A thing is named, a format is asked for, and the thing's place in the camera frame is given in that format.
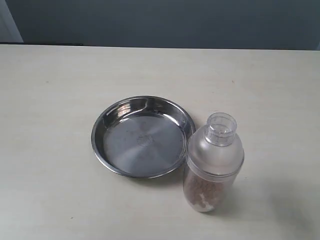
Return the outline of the clear plastic shaker bottle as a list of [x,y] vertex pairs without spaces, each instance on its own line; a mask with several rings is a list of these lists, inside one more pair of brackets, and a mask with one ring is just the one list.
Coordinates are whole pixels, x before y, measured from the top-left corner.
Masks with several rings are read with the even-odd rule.
[[245,152],[236,131],[231,115],[215,112],[188,139],[183,193],[197,212],[215,210],[242,168]]

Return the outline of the round stainless steel plate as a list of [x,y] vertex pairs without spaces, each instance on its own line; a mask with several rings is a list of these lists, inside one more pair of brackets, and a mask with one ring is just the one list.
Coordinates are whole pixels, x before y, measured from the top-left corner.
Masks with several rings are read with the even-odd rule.
[[91,131],[91,146],[110,171],[153,179],[183,165],[195,131],[191,116],[177,103],[158,96],[132,96],[101,113]]

